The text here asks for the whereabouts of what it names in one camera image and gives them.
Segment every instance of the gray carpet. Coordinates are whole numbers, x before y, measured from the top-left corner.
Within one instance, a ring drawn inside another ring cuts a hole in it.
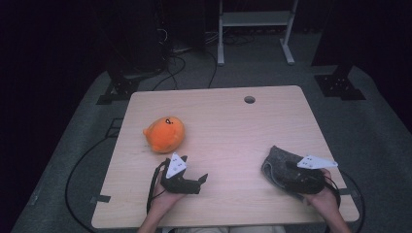
[[[324,97],[314,76],[330,74],[335,67],[311,67],[320,34],[292,34],[290,46],[296,64],[289,66],[279,45],[278,35],[256,36],[240,47],[225,47],[225,65],[218,67],[211,88],[299,85],[326,138],[340,169],[349,174],[363,194],[366,216],[362,232],[410,232],[412,229],[412,137],[391,107],[380,95],[373,80],[354,67],[349,79],[366,100],[342,101]],[[217,47],[207,51],[216,57]],[[215,60],[209,53],[190,51],[179,57],[186,66],[156,90],[207,88]],[[170,72],[183,67],[180,59],[170,59]],[[167,72],[144,80],[138,91],[150,91]],[[68,200],[74,215],[90,226],[94,199],[99,194],[116,138],[115,133],[127,108],[127,101],[96,105],[110,79],[107,73],[96,78],[62,136],[51,161],[21,213],[13,232],[86,232],[70,215],[65,205],[65,187],[70,173],[84,155],[68,185]],[[93,145],[97,147],[87,152]],[[349,187],[352,183],[345,179]],[[354,199],[361,207],[358,193]],[[355,230],[360,222],[350,223]],[[323,232],[319,224],[288,225],[287,232]],[[136,229],[100,230],[135,232]]]

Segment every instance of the black tripod base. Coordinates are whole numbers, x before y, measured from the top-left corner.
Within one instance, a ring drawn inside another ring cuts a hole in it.
[[[130,100],[131,95],[139,87],[139,82],[127,82],[122,86],[114,85],[113,82],[109,84],[104,95],[100,95],[96,105],[110,105],[113,101]]]
[[[317,75],[316,82],[325,97],[340,97],[342,100],[365,100],[359,89],[355,89],[347,77],[339,75]]]

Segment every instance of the orange plush toy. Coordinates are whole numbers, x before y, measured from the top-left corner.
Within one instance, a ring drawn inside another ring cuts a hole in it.
[[[166,116],[143,130],[154,152],[167,153],[176,149],[185,138],[185,126],[175,116]]]

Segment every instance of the white label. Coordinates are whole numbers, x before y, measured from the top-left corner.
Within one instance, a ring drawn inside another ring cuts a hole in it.
[[[182,172],[187,168],[185,161],[177,154],[173,153],[172,158],[170,159],[169,169],[167,169],[166,178],[172,178],[176,174]]]
[[[300,162],[297,163],[297,167],[306,169],[337,167],[337,162],[330,161],[324,158],[319,158],[314,155],[307,155],[302,160],[300,160]]]

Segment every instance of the human hand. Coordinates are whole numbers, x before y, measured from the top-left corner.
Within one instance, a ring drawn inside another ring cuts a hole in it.
[[[324,173],[325,181],[331,184],[330,171],[327,169],[321,169],[321,171]],[[313,206],[318,211],[319,215],[321,215],[326,224],[330,227],[331,232],[351,232],[339,212],[336,197],[332,190],[324,187],[324,189],[317,194],[302,194],[302,196],[305,198],[304,202],[306,202],[307,205]]]
[[[157,182],[154,186],[154,196],[152,198],[151,208],[139,227],[138,233],[154,233],[156,227],[160,223],[161,219],[169,212],[176,203],[184,198],[186,194],[171,193],[161,185],[161,175],[163,171],[157,175]]]
[[[331,184],[330,171],[327,169],[321,169],[321,171],[324,173],[325,181]],[[309,206],[313,206],[321,216],[326,216],[332,211],[339,212],[336,197],[327,187],[324,187],[317,194],[302,194],[302,196],[304,197],[304,202]]]
[[[163,216],[169,212],[176,203],[184,198],[186,194],[168,192],[160,183],[163,171],[157,175],[157,183],[154,187],[154,197],[152,199],[151,210]]]

